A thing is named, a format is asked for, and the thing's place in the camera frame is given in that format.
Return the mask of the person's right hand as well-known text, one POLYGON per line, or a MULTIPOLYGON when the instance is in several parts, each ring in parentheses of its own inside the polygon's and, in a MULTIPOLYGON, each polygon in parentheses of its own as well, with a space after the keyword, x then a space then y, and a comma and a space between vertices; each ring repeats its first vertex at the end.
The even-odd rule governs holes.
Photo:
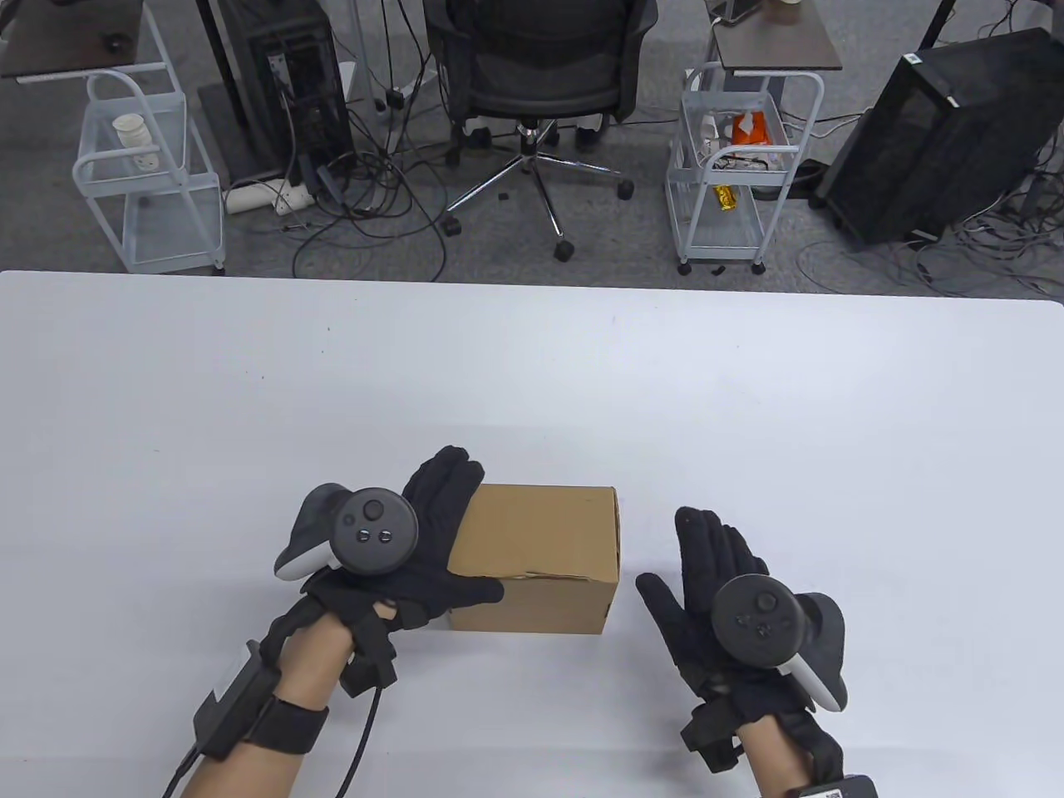
POLYGON ((738 726, 808 710, 787 677, 741 664, 714 632, 715 597, 738 575, 769 573, 764 559, 711 510, 680 508, 675 530, 683 599, 677 600, 656 573, 641 573, 635 584, 682 680, 706 706, 726 706, 738 726))

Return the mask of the person's left hand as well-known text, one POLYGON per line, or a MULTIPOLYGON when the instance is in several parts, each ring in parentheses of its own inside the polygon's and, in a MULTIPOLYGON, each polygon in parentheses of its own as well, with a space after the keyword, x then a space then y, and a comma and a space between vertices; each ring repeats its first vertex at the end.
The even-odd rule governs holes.
POLYGON ((503 584, 491 577, 449 570, 458 533, 484 479, 484 468, 462 447, 446 446, 411 476, 402 495, 418 519, 413 554, 390 573, 353 575, 323 569, 300 592, 311 596, 346 627, 355 628, 377 605, 394 606, 382 621, 388 630, 421 628, 455 608, 500 602, 503 584))

